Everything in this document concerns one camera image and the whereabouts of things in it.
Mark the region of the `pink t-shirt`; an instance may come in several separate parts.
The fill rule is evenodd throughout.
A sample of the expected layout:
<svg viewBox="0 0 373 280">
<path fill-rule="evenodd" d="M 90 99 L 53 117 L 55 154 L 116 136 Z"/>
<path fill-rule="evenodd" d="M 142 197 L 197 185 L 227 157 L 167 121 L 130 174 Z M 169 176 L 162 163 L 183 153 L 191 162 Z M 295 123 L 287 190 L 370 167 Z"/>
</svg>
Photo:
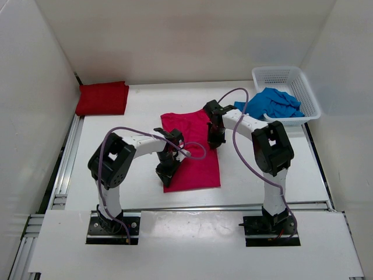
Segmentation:
<svg viewBox="0 0 373 280">
<path fill-rule="evenodd" d="M 203 110 L 193 113 L 165 113 L 160 116 L 163 129 L 167 132 L 174 128 L 181 131 L 186 143 L 186 150 L 193 157 L 186 158 L 171 180 L 169 187 L 164 187 L 165 193 L 189 191 L 202 188 L 220 187 L 219 160 L 217 151 L 210 149 L 207 142 L 209 118 Z"/>
</svg>

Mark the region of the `red t-shirt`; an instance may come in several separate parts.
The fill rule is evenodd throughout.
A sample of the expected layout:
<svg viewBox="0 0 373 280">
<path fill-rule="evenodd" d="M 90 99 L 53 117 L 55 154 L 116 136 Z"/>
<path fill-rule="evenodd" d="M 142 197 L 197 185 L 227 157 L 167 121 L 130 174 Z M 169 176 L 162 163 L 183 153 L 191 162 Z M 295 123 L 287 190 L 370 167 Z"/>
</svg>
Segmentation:
<svg viewBox="0 0 373 280">
<path fill-rule="evenodd" d="M 129 86 L 124 81 L 80 85 L 77 116 L 124 115 Z"/>
</svg>

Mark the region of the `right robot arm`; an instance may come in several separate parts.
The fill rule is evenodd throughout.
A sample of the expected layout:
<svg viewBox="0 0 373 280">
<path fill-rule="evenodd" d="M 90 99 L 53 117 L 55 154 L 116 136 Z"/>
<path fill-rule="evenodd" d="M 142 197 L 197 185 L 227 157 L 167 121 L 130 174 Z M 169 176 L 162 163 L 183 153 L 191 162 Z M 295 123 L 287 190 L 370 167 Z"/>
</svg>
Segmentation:
<svg viewBox="0 0 373 280">
<path fill-rule="evenodd" d="M 264 180 L 262 227 L 268 233 L 277 232 L 289 216 L 284 195 L 287 172 L 294 158 L 283 124 L 279 121 L 259 121 L 232 105 L 222 107 L 216 100 L 206 103 L 203 111 L 209 118 L 207 142 L 210 149 L 226 142 L 226 130 L 232 130 L 233 136 L 240 134 L 252 142 L 255 162 Z"/>
</svg>

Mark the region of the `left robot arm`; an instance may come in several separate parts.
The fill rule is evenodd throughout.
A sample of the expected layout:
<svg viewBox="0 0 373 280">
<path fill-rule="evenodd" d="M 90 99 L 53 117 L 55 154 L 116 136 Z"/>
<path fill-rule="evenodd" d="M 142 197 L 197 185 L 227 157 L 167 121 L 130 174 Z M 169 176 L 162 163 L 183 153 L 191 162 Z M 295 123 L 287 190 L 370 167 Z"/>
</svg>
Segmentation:
<svg viewBox="0 0 373 280">
<path fill-rule="evenodd" d="M 123 227 L 119 186 L 128 174 L 132 161 L 140 156 L 157 153 L 159 164 L 156 174 L 163 185 L 169 187 L 182 161 L 190 155 L 184 149 L 184 136 L 181 131 L 173 129 L 167 132 L 162 128 L 156 128 L 154 131 L 154 135 L 127 138 L 112 132 L 88 162 L 88 169 L 98 189 L 98 223 L 110 235 L 129 229 L 129 226 Z"/>
</svg>

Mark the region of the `blue t-shirt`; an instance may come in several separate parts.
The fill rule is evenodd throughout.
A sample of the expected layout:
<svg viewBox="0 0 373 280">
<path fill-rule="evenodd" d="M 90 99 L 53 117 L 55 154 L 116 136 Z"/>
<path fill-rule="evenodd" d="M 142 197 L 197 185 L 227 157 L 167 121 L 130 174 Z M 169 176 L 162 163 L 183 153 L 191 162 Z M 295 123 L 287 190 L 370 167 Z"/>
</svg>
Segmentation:
<svg viewBox="0 0 373 280">
<path fill-rule="evenodd" d="M 244 105 L 245 102 L 234 102 L 234 106 L 241 112 L 244 111 Z M 300 107 L 301 103 L 294 96 L 266 87 L 248 102 L 245 114 L 255 119 L 263 118 L 264 114 L 270 118 L 304 117 Z"/>
</svg>

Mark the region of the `white front cover board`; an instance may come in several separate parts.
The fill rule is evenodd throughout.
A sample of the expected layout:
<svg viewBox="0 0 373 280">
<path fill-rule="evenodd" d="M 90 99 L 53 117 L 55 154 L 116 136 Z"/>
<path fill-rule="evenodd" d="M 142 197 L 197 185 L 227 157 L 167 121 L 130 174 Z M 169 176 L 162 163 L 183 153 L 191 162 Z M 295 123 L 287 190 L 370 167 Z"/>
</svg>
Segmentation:
<svg viewBox="0 0 373 280">
<path fill-rule="evenodd" d="M 300 245 L 247 247 L 240 212 L 143 212 L 138 244 L 86 243 L 87 211 L 48 211 L 30 272 L 42 279 L 349 279 L 363 271 L 344 216 L 297 213 Z"/>
</svg>

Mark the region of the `white plastic laundry basket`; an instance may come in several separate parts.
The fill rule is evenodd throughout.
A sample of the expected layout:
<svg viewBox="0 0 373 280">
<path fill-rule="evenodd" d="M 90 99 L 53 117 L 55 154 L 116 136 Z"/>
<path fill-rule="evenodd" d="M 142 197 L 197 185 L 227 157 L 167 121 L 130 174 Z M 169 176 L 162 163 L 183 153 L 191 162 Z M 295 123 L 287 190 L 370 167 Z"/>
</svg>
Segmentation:
<svg viewBox="0 0 373 280">
<path fill-rule="evenodd" d="M 265 88 L 276 89 L 293 96 L 300 102 L 300 112 L 303 117 L 279 118 L 285 126 L 303 125 L 321 116 L 321 109 L 312 92 L 306 76 L 296 66 L 260 66 L 252 70 L 256 91 Z"/>
</svg>

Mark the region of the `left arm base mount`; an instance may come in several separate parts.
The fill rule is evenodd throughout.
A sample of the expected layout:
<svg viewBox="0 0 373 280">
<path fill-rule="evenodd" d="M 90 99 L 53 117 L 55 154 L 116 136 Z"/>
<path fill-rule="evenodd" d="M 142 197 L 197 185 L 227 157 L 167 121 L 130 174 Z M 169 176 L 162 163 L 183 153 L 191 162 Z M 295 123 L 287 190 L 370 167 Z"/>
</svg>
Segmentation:
<svg viewBox="0 0 373 280">
<path fill-rule="evenodd" d="M 139 242 L 140 219 L 139 212 L 123 213 L 122 222 L 129 232 L 129 237 L 127 237 L 126 230 L 120 223 L 105 222 L 96 211 L 92 211 L 87 228 L 86 244 L 136 246 Z"/>
</svg>

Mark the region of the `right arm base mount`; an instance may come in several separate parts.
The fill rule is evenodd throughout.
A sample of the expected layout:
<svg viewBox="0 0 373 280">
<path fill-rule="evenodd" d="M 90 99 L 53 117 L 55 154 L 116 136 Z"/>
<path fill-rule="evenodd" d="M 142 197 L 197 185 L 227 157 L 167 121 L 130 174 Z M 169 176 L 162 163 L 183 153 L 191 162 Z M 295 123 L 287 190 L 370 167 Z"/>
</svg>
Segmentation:
<svg viewBox="0 0 373 280">
<path fill-rule="evenodd" d="M 270 227 L 263 216 L 244 216 L 243 223 L 246 247 L 298 247 L 300 238 L 294 233 L 295 224 L 289 216 L 275 227 Z"/>
</svg>

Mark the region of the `aluminium front rail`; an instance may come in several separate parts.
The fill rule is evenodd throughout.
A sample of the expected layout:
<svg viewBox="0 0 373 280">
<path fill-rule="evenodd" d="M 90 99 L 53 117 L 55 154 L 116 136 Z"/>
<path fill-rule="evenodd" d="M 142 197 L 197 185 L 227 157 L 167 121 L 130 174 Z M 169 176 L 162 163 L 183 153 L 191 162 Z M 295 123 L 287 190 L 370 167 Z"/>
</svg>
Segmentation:
<svg viewBox="0 0 373 280">
<path fill-rule="evenodd" d="M 64 210 L 68 195 L 56 194 L 51 198 L 48 209 Z M 290 204 L 294 211 L 330 211 L 327 202 L 305 202 Z M 260 211 L 262 206 L 257 205 L 229 205 L 229 206 L 189 206 L 189 207 L 171 207 L 171 208 L 129 208 L 124 212 L 140 211 Z"/>
</svg>

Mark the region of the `aluminium rail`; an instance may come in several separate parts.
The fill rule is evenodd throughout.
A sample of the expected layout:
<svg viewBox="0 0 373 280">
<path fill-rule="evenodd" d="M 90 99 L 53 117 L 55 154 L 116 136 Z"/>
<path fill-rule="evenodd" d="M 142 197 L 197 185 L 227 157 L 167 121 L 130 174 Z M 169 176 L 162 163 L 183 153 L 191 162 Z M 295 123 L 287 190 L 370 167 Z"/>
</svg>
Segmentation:
<svg viewBox="0 0 373 280">
<path fill-rule="evenodd" d="M 83 123 L 83 117 L 74 116 L 38 211 L 22 219 L 19 247 L 8 279 L 40 279 L 39 272 L 28 269 L 46 211 L 65 209 Z"/>
<path fill-rule="evenodd" d="M 51 198 L 48 209 L 64 210 L 68 195 L 56 194 Z M 327 202 L 305 202 L 290 204 L 294 211 L 330 211 Z M 257 205 L 229 205 L 229 206 L 189 206 L 189 207 L 171 207 L 171 208 L 129 208 L 124 212 L 140 211 L 260 211 L 262 206 Z"/>
</svg>

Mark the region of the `aluminium left side rail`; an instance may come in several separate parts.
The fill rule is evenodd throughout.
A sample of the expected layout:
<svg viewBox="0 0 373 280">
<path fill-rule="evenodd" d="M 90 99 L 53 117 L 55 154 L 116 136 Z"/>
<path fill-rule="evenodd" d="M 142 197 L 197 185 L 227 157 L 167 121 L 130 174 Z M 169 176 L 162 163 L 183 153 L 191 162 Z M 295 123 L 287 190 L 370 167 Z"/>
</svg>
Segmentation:
<svg viewBox="0 0 373 280">
<path fill-rule="evenodd" d="M 19 247 L 8 279 L 40 279 L 39 272 L 28 269 L 46 211 L 65 209 L 83 123 L 83 117 L 74 116 L 38 211 L 22 219 Z"/>
</svg>

